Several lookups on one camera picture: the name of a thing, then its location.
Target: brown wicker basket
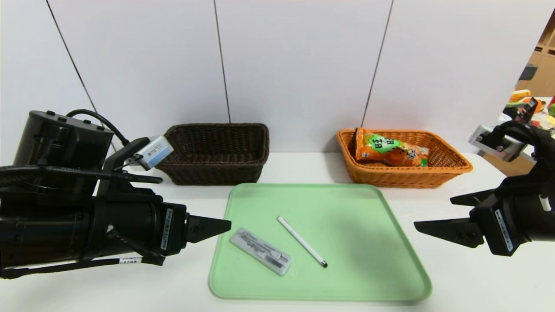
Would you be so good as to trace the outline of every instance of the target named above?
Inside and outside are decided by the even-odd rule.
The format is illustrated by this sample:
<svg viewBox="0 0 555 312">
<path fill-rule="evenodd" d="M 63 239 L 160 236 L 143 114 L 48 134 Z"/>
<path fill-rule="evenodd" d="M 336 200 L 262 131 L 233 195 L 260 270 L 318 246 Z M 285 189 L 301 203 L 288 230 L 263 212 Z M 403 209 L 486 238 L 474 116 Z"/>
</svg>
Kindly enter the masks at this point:
<svg viewBox="0 0 555 312">
<path fill-rule="evenodd" d="M 177 185 L 256 182 L 269 154 L 268 128 L 260 123 L 175 125 L 165 137 L 174 151 L 156 168 Z"/>
<path fill-rule="evenodd" d="M 466 172 L 472 171 L 469 163 L 457 150 L 442 138 L 427 131 L 373 130 L 384 137 L 401 140 L 430 149 L 428 167 L 390 167 L 382 162 L 355 160 L 355 130 L 345 129 L 337 133 L 345 165 L 355 183 L 372 184 L 393 188 L 437 188 L 441 184 Z"/>
</svg>

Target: table surface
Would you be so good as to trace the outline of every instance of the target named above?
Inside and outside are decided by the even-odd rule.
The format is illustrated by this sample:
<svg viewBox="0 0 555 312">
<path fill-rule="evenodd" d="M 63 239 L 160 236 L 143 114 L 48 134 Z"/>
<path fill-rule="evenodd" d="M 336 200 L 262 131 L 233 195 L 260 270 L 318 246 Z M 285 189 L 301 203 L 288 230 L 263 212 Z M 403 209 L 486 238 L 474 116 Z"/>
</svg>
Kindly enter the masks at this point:
<svg viewBox="0 0 555 312">
<path fill-rule="evenodd" d="M 483 158 L 465 154 L 474 171 L 437 189 L 381 188 L 426 268 L 432 295 L 418 303 L 224 300 L 208 287 L 217 238 L 188 244 L 163 267 L 120 265 L 0 280 L 0 310 L 12 311 L 553 311 L 555 244 L 520 246 L 513 257 L 449 243 L 414 229 L 415 220 L 463 218 L 469 207 L 449 197 L 499 185 L 504 175 Z M 165 178 L 152 185 L 166 202 L 222 218 L 231 187 L 177 187 Z M 341 154 L 271 153 L 261 183 L 350 183 Z"/>
</svg>

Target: orange snack bag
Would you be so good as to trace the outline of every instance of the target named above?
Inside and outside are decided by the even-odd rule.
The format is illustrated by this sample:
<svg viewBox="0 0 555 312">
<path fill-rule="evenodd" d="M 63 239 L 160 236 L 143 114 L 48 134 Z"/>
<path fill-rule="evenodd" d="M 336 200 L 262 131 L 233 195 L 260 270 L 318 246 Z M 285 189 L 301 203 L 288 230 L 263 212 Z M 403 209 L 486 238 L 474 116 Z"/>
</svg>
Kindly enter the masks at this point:
<svg viewBox="0 0 555 312">
<path fill-rule="evenodd" d="M 430 151 L 425 147 L 383 137 L 358 128 L 355 133 L 356 160 L 378 160 L 391 166 L 427 167 Z"/>
</svg>

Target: light green tray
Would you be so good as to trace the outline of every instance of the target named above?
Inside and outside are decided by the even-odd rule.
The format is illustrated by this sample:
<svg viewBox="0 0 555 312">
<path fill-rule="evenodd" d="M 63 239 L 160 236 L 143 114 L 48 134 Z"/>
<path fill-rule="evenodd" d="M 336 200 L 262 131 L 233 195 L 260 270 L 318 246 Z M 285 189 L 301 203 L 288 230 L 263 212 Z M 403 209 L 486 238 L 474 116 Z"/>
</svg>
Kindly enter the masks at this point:
<svg viewBox="0 0 555 312">
<path fill-rule="evenodd" d="M 328 263 L 323 268 L 276 220 L 281 215 Z M 240 184 L 230 194 L 210 271 L 225 299 L 406 301 L 432 284 L 381 192 L 362 184 Z M 279 276 L 233 246 L 245 228 L 292 257 Z"/>
</svg>

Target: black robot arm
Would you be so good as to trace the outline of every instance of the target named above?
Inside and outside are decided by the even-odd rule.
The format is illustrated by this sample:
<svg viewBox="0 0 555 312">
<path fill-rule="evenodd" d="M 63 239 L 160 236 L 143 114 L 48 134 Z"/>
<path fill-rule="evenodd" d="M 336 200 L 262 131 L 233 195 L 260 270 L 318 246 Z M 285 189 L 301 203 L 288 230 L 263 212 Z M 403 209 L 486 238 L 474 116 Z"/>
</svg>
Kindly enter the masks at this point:
<svg viewBox="0 0 555 312">
<path fill-rule="evenodd" d="M 187 242 L 231 228 L 227 220 L 190 215 L 185 205 L 165 203 L 151 189 L 132 186 L 162 182 L 122 170 L 150 140 L 125 142 L 104 160 L 112 136 L 88 120 L 29 113 L 14 165 L 0 167 L 0 278 L 114 264 L 162 265 Z M 132 251 L 141 257 L 94 260 Z M 61 261 L 73 263 L 25 268 Z"/>
<path fill-rule="evenodd" d="M 485 237 L 491 253 L 504 256 L 529 241 L 555 241 L 555 140 L 548 131 L 514 121 L 477 140 L 499 151 L 510 144 L 506 136 L 534 146 L 532 170 L 507 177 L 496 189 L 451 198 L 452 204 L 473 206 L 470 216 L 414 222 L 419 232 L 472 248 Z"/>
</svg>

